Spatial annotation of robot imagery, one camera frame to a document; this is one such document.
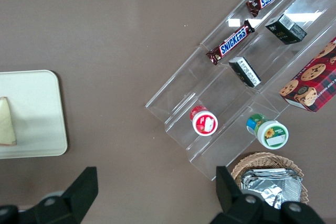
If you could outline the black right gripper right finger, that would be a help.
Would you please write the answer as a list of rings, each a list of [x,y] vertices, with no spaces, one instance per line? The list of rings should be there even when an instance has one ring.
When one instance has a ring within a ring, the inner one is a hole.
[[[282,223],[280,211],[239,189],[227,167],[216,167],[216,194],[222,208],[211,223]]]

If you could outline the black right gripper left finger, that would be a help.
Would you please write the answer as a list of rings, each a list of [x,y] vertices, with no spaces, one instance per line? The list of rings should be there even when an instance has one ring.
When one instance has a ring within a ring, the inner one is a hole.
[[[98,195],[96,167],[87,167],[60,195],[20,212],[19,223],[81,223]]]

